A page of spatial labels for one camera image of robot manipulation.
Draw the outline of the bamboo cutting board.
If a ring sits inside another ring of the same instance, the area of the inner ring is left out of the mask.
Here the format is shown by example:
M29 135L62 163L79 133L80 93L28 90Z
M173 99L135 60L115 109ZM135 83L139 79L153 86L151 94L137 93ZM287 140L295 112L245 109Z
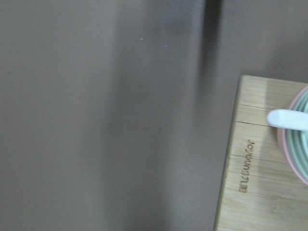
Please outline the bamboo cutting board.
M305 231L308 187L280 150L269 111L286 108L305 83L242 76L239 82L217 231Z

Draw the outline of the pink bowl under stack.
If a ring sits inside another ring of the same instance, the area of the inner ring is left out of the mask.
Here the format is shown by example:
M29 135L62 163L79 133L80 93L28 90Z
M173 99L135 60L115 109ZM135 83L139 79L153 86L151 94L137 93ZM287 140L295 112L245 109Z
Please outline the pink bowl under stack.
M288 110L293 110L295 104L298 102L298 99L301 98L301 96L303 94L305 94L305 92L308 90L308 87L305 86L301 91L299 91L297 93L297 95L291 100L291 102L289 103L289 105L286 107L286 109ZM295 167L292 158L291 158L291 154L289 152L289 148L287 145L287 139L286 139L286 131L283 128L279 128L277 130L277 140L278 140L278 146L279 149L281 150L281 152L283 153L288 165L291 167L292 171L297 175L297 177L306 185L308 184L308 180L301 175L301 173L297 170L297 168Z

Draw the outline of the green bowl stack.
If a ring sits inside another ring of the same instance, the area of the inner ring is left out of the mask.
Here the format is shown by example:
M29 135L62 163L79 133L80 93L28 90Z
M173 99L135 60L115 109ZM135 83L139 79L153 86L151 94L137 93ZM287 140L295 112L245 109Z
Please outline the green bowl stack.
M307 90L295 101L292 109L299 112L308 112ZM296 170L305 181L308 181L308 132L287 129L286 141Z

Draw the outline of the white ceramic spoon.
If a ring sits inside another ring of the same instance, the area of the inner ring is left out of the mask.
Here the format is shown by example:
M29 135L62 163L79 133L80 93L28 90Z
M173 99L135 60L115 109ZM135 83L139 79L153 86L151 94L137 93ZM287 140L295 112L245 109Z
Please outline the white ceramic spoon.
M267 122L275 128L299 131L308 130L308 114L300 111L287 109L272 110L267 115Z

